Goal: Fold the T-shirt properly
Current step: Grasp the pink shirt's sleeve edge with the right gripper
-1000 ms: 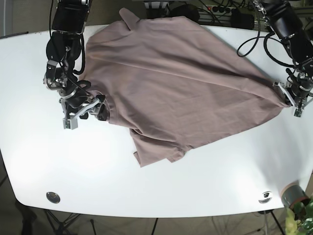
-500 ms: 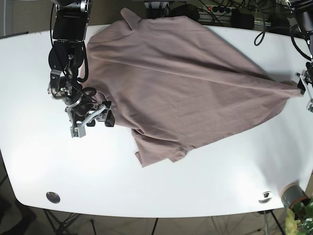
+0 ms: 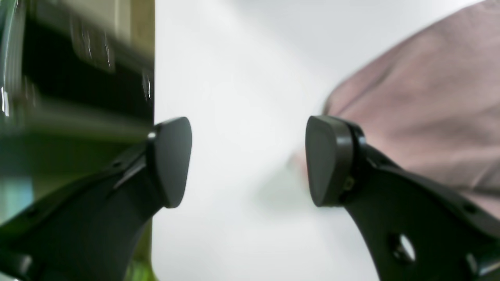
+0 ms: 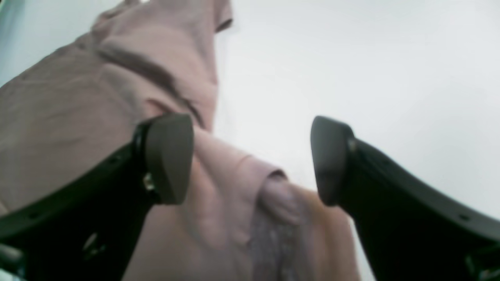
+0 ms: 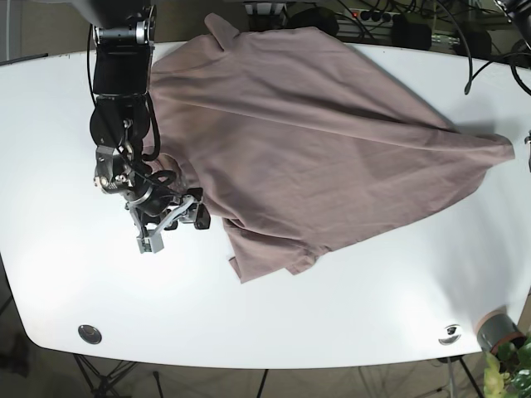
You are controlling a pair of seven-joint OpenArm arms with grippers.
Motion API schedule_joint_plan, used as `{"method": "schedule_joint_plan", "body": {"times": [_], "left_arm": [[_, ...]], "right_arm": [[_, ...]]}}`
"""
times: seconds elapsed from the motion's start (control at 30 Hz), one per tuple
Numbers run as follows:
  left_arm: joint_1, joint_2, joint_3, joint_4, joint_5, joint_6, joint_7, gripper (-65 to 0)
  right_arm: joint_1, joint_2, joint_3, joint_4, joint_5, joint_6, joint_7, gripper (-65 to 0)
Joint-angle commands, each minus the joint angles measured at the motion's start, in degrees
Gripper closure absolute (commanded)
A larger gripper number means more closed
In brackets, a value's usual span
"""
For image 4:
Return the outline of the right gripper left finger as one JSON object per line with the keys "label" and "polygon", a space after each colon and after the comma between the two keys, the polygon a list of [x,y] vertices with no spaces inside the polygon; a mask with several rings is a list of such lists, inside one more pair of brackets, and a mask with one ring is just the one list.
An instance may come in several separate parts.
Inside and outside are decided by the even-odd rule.
{"label": "right gripper left finger", "polygon": [[188,114],[142,122],[84,176],[1,217],[1,272],[15,281],[120,281],[150,209],[184,202],[193,151]]}

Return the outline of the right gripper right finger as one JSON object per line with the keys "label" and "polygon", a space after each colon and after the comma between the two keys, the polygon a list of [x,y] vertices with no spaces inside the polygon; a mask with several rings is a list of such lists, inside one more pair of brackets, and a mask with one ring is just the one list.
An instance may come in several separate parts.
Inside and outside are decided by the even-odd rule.
{"label": "right gripper right finger", "polygon": [[317,116],[311,154],[318,195],[354,221],[377,281],[498,281],[500,223],[439,192]]}

